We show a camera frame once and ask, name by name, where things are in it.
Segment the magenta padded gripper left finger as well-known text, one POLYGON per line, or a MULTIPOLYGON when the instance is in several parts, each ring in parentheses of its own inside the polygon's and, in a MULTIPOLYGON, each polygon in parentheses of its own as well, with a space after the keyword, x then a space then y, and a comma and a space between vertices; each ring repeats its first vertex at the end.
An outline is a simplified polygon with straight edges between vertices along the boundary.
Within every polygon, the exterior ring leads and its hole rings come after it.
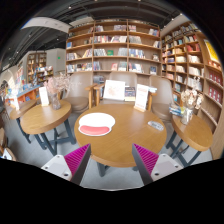
POLYGON ((42 169, 79 185, 91 155, 91 145, 86 144, 69 154, 56 155, 42 169))

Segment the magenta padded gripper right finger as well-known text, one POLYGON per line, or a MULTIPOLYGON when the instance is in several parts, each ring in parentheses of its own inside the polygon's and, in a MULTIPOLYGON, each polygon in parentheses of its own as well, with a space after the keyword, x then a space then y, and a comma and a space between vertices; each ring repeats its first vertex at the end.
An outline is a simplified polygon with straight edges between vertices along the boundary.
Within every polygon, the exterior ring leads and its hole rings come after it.
POLYGON ((169 155, 158 155, 137 144, 132 145, 132 155, 144 185, 182 169, 169 155))

